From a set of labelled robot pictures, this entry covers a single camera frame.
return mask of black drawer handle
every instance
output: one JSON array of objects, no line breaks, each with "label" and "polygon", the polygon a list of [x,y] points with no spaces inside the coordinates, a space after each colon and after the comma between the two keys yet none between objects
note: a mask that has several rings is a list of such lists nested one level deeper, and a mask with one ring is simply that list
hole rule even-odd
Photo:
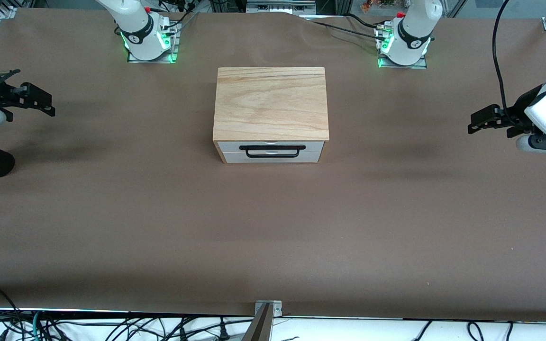
[{"label": "black drawer handle", "polygon": [[[246,151],[249,158],[295,158],[300,151],[306,149],[304,145],[240,145],[241,151]],[[296,151],[294,154],[250,154],[250,151]]]}]

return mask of table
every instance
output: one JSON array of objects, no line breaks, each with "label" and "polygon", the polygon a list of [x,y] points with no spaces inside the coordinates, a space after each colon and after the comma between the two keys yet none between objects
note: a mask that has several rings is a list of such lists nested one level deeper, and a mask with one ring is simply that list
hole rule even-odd
[{"label": "table", "polygon": [[[178,63],[145,65],[105,11],[19,9],[0,69],[57,116],[0,126],[18,164],[0,179],[0,287],[23,307],[546,320],[546,155],[466,133],[500,100],[492,26],[441,20],[428,69],[408,71],[284,13],[199,14]],[[503,21],[498,47],[508,102],[546,80],[540,21]],[[222,164],[217,68],[256,66],[326,68],[322,164]]]}]

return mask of drawer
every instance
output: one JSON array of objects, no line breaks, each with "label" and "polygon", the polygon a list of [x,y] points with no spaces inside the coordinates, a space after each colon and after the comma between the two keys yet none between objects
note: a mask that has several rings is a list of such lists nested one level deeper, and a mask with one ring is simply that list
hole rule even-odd
[{"label": "drawer", "polygon": [[[250,155],[257,157],[248,157],[245,151],[223,153],[227,163],[296,163],[296,162],[319,162],[321,152],[306,152],[299,151],[297,157],[287,157],[288,151],[274,154],[274,151],[249,151]],[[296,150],[291,151],[291,155],[295,154]]]},{"label": "drawer", "polygon": [[301,153],[320,153],[323,148],[323,142],[292,142],[292,141],[282,141],[282,142],[250,142],[250,141],[231,141],[231,142],[218,142],[218,147],[222,153],[227,152],[241,152],[245,153],[240,149],[243,145],[303,145],[305,149],[301,150]]}]

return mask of wooden lid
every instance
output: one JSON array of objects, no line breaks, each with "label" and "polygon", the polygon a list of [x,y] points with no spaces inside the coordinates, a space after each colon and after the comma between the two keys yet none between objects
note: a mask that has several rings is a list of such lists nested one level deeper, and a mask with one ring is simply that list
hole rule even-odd
[{"label": "wooden lid", "polygon": [[324,68],[219,68],[212,138],[328,141]]}]

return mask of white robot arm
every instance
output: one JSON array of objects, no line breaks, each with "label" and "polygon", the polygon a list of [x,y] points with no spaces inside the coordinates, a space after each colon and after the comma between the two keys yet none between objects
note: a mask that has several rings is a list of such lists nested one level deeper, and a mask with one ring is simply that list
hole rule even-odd
[{"label": "white robot arm", "polygon": [[150,61],[171,48],[166,35],[170,20],[145,9],[139,0],[96,0],[111,13],[127,49],[139,60]]},{"label": "white robot arm", "polygon": [[507,112],[492,104],[472,114],[468,133],[504,127],[508,138],[526,134],[517,140],[518,149],[546,153],[546,83],[524,93]]},{"label": "white robot arm", "polygon": [[439,0],[414,0],[405,17],[386,22],[391,27],[388,43],[381,53],[398,65],[413,65],[427,53],[431,32],[442,17],[444,8]]}]

